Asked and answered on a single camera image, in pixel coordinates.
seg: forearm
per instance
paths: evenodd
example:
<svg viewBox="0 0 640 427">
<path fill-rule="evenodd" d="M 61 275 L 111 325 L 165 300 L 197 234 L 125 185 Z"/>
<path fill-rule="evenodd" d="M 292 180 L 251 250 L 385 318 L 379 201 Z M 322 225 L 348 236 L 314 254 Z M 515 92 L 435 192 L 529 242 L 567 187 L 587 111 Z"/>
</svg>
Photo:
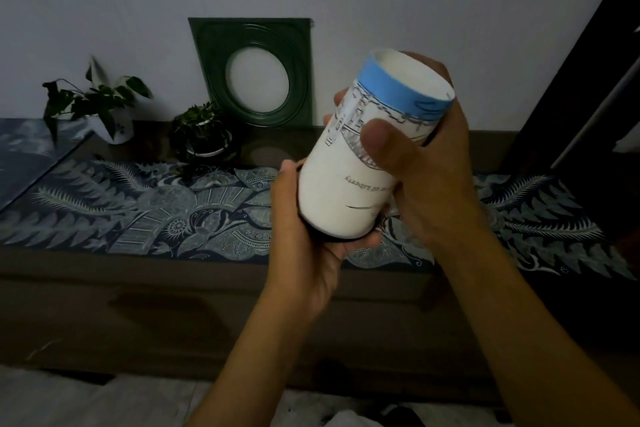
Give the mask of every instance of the forearm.
<svg viewBox="0 0 640 427">
<path fill-rule="evenodd" d="M 636 407 L 551 316 L 490 230 L 472 230 L 436 256 L 517 425 L 640 424 Z"/>
<path fill-rule="evenodd" d="M 188 426 L 269 425 L 309 326 L 276 291 L 265 290 Z"/>
</svg>

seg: potted plant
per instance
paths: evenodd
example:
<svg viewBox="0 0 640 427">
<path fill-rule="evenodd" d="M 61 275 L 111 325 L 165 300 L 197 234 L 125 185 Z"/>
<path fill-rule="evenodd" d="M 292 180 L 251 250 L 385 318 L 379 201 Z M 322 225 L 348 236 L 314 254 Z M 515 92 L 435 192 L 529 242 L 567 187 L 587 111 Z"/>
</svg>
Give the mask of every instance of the potted plant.
<svg viewBox="0 0 640 427">
<path fill-rule="evenodd" d="M 220 121 L 220 111 L 208 101 L 194 105 L 172 121 L 171 144 L 196 157 L 212 157 L 223 153 L 232 135 Z"/>
<path fill-rule="evenodd" d="M 69 115 L 71 120 L 85 118 L 91 129 L 109 144 L 122 144 L 133 137 L 129 108 L 134 106 L 134 93 L 151 98 L 151 92 L 137 76 L 122 76 L 114 87 L 104 83 L 104 72 L 92 58 L 84 77 L 92 84 L 82 91 L 64 78 L 43 83 L 48 91 L 44 122 L 54 142 L 58 140 L 58 118 Z M 58 88 L 64 82 L 72 89 Z"/>
</svg>

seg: person's right arm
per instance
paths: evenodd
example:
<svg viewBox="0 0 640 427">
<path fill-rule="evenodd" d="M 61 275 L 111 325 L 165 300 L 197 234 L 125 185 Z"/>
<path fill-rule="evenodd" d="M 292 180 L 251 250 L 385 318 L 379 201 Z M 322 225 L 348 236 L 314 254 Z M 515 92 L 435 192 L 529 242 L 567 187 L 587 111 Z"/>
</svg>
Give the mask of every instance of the person's right arm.
<svg viewBox="0 0 640 427">
<path fill-rule="evenodd" d="M 448 78 L 443 65 L 410 55 Z M 460 104 L 427 147 L 382 120 L 360 139 L 400 181 L 403 220 L 442 265 L 516 425 L 640 426 L 640 411 L 551 316 L 486 225 Z"/>
</svg>

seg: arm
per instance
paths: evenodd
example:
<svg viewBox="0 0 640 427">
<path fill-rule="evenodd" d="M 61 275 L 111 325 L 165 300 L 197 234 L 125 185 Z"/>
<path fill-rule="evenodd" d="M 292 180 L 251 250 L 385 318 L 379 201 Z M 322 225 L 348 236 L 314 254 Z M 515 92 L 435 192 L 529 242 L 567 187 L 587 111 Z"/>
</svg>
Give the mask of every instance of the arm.
<svg viewBox="0 0 640 427">
<path fill-rule="evenodd" d="M 410 55 L 448 78 L 440 63 Z M 516 425 L 640 425 L 638 409 L 551 316 L 487 227 L 460 104 L 427 147 L 381 120 L 360 140 L 400 181 L 403 220 L 442 264 Z"/>
<path fill-rule="evenodd" d="M 307 334 L 329 304 L 346 253 L 380 244 L 380 232 L 349 244 L 311 241 L 298 216 L 296 164 L 271 184 L 267 282 L 218 379 L 188 427 L 268 426 Z"/>
</svg>

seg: tiled floor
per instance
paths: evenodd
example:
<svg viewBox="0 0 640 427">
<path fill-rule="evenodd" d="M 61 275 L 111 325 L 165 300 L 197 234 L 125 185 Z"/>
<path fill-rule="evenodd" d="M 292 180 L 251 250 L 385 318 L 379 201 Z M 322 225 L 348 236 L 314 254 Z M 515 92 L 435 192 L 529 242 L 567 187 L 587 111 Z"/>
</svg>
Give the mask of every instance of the tiled floor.
<svg viewBox="0 0 640 427">
<path fill-rule="evenodd" d="M 122 375 L 105 386 L 0 366 L 3 427 L 180 427 L 202 401 L 208 383 Z M 361 412 L 368 402 L 285 391 L 271 425 L 315 427 L 340 410 Z M 414 403 L 427 427 L 498 426 L 490 410 Z"/>
</svg>

